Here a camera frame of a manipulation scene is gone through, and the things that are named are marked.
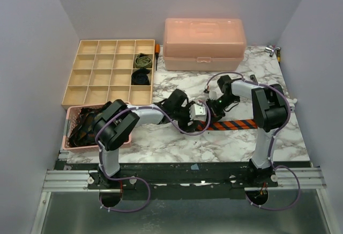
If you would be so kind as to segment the pink plastic storage box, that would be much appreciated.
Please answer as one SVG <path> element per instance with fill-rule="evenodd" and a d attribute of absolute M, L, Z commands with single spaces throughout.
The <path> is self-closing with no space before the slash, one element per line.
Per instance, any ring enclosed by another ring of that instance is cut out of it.
<path fill-rule="evenodd" d="M 243 23 L 228 18 L 168 18 L 163 59 L 170 71 L 234 71 L 247 46 Z"/>

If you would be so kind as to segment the pink plastic basket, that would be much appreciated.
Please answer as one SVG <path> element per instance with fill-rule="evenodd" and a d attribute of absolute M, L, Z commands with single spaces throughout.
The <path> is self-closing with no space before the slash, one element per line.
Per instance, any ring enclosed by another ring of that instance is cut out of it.
<path fill-rule="evenodd" d="M 64 127 L 64 134 L 62 140 L 62 149 L 65 151 L 73 152 L 73 153 L 82 153 L 82 152 L 92 152 L 97 151 L 99 149 L 98 145 L 87 146 L 87 147 L 79 147 L 79 148 L 71 148 L 69 145 L 69 135 L 71 134 L 72 128 L 76 124 L 76 117 L 79 113 L 81 107 L 91 107 L 91 106 L 99 106 L 99 105 L 81 105 L 81 106 L 71 106 L 67 110 L 66 114 L 66 122 Z"/>

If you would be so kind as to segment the orange navy striped tie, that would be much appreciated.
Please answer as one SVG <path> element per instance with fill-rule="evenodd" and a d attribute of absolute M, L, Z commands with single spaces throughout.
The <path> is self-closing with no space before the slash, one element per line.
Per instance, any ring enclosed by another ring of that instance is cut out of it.
<path fill-rule="evenodd" d="M 210 123 L 207 130 L 209 131 L 227 131 L 227 130 L 247 130 L 257 129 L 257 125 L 253 119 L 246 120 L 232 120 L 232 121 L 219 121 Z"/>

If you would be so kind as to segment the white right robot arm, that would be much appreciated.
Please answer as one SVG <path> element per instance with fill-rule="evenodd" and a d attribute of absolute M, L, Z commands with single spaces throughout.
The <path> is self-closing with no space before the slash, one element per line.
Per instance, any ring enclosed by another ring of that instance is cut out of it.
<path fill-rule="evenodd" d="M 252 158 L 249 160 L 243 181 L 257 187 L 273 174 L 273 153 L 278 133 L 289 121 L 290 105 L 279 84 L 258 84 L 240 78 L 232 79 L 231 72 L 218 73 L 217 84 L 222 96 L 206 101 L 211 112 L 211 121 L 218 122 L 226 116 L 229 105 L 240 98 L 252 102 L 253 121 L 257 126 L 257 141 Z"/>

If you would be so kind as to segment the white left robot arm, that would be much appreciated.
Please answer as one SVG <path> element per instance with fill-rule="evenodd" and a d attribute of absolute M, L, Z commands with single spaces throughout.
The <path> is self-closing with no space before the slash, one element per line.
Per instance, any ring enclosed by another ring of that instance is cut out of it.
<path fill-rule="evenodd" d="M 127 179 L 117 174 L 120 170 L 118 150 L 135 127 L 171 123 L 180 133 L 195 136 L 198 133 L 187 128 L 199 119 L 210 118 L 205 102 L 188 101 L 188 96 L 180 89 L 173 91 L 167 99 L 147 106 L 115 100 L 92 121 L 95 142 L 99 146 L 101 183 L 114 188 L 118 181 Z"/>

